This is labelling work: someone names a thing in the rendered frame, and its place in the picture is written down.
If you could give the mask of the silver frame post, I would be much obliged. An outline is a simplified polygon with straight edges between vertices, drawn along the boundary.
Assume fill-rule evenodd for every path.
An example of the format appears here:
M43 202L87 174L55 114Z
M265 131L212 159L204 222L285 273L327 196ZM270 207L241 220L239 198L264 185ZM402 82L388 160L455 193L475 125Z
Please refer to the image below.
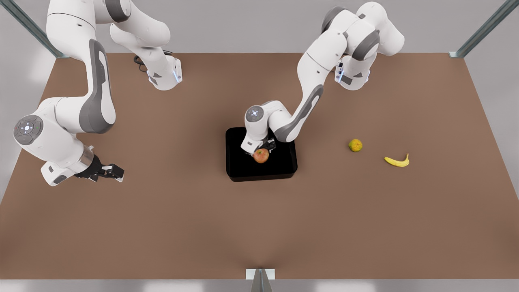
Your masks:
M37 39L55 58L68 58L52 45L46 33L29 17L14 0L0 0L0 5Z
M478 28L476 32L455 52L449 52L450 58L464 58L471 52L493 29L495 29L514 9L519 7L519 0L505 2Z
M245 279L252 280L251 292L272 292L269 280L275 279L275 270L270 268L246 269Z

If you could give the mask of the black square tray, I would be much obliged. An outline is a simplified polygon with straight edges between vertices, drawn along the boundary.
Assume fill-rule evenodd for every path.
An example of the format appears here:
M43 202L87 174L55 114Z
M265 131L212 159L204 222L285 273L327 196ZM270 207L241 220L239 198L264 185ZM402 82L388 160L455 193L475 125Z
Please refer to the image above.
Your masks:
M274 139L276 147L267 161L260 164L241 148L245 133L245 127L228 128L225 133L226 172L232 181L284 179L294 175L297 171L295 141L279 142L269 129L268 138Z

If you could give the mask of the yellow banana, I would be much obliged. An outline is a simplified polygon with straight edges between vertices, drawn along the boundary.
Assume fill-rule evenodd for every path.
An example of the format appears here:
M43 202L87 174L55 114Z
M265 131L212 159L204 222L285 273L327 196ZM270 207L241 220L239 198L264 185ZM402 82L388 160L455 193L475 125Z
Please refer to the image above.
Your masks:
M384 161L386 161L388 164L391 164L396 167L405 167L410 164L408 153L406 154L406 157L403 161L397 161L397 160L389 158L389 157L384 157Z

